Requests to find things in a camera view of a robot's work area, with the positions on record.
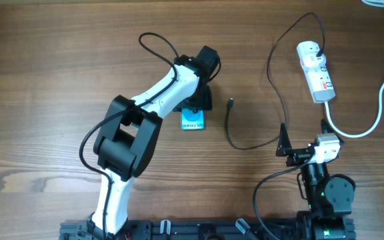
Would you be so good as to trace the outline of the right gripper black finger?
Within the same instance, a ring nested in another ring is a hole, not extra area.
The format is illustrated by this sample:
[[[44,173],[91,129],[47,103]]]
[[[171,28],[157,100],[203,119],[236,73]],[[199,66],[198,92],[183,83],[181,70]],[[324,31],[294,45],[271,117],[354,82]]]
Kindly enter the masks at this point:
[[[292,146],[289,140],[287,126],[285,123],[282,123],[280,126],[279,142],[277,145],[277,150],[291,150],[291,149],[292,149]]]
[[[322,134],[328,134],[328,133],[333,133],[339,140],[339,144],[343,145],[344,140],[333,130],[333,128],[330,126],[330,124],[325,120],[321,120],[321,132]]]

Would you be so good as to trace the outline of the smartphone with cyan screen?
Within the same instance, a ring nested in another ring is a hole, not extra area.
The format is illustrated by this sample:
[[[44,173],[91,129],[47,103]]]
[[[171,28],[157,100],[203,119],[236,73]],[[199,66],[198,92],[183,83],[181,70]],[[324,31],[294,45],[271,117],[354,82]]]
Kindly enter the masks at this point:
[[[181,129],[184,131],[204,130],[204,112],[198,110],[194,112],[190,109],[181,110]]]

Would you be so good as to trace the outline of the white power strip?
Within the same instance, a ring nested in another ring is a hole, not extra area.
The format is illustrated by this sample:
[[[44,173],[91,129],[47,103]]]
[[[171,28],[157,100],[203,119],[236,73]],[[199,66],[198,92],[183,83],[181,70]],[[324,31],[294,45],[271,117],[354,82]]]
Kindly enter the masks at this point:
[[[302,55],[309,53],[319,53],[319,45],[313,41],[304,41],[297,46],[299,62]],[[318,71],[304,72],[307,84],[314,103],[324,103],[335,97],[333,83],[328,74],[326,64]]]

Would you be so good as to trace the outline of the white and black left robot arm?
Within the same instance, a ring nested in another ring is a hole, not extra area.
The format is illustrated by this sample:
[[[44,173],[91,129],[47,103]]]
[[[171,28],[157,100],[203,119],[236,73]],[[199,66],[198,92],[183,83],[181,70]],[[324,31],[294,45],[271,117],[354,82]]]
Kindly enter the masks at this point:
[[[122,232],[133,182],[153,157],[163,119],[172,111],[212,110],[208,82],[220,62],[216,50],[204,46],[195,57],[176,57],[168,74],[146,92],[112,100],[94,128],[98,135],[93,152],[102,176],[98,206],[87,221],[94,238],[115,239]]]

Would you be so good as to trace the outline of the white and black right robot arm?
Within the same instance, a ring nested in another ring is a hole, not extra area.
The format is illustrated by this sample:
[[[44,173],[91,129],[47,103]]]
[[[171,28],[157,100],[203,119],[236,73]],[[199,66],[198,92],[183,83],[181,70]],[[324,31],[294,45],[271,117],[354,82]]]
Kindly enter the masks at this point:
[[[355,225],[347,216],[355,197],[352,178],[331,175],[327,164],[339,157],[344,141],[321,120],[321,134],[306,148],[291,146],[286,124],[280,126],[276,156],[286,157],[286,166],[298,167],[297,182],[302,199],[309,206],[295,218],[296,239],[356,239]]]

